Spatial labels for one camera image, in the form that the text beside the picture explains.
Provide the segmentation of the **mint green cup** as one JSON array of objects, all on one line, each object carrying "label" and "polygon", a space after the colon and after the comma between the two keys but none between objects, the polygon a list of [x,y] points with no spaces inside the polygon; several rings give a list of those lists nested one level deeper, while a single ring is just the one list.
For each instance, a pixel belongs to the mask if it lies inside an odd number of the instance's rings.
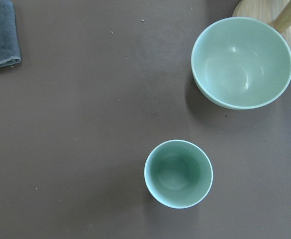
[{"label": "mint green cup", "polygon": [[200,147],[173,139],[162,142],[149,153],[144,180],[158,202],[170,208],[185,209],[208,195],[213,184],[213,168]]}]

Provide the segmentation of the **large mint green bowl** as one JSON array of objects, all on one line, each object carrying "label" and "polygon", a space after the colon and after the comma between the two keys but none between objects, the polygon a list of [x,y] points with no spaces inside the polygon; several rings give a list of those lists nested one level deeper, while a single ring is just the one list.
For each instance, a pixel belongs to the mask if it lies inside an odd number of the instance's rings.
[{"label": "large mint green bowl", "polygon": [[194,81],[214,104],[256,109],[280,97],[291,81],[291,50],[274,28],[248,17],[208,26],[191,54]]}]

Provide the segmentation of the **blue-grey folded towel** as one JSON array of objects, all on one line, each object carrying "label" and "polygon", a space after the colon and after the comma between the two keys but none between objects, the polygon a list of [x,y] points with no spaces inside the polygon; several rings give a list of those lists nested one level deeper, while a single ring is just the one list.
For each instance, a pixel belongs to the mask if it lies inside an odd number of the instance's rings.
[{"label": "blue-grey folded towel", "polygon": [[21,60],[13,2],[0,0],[0,67],[12,66]]}]

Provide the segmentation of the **wooden stand with post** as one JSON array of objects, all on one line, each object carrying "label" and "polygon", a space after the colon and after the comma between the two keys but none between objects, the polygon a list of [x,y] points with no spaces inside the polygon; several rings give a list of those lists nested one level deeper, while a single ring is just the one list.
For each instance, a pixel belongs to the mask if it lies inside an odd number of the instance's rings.
[{"label": "wooden stand with post", "polygon": [[233,17],[250,17],[274,28],[291,50],[291,0],[241,0]]}]

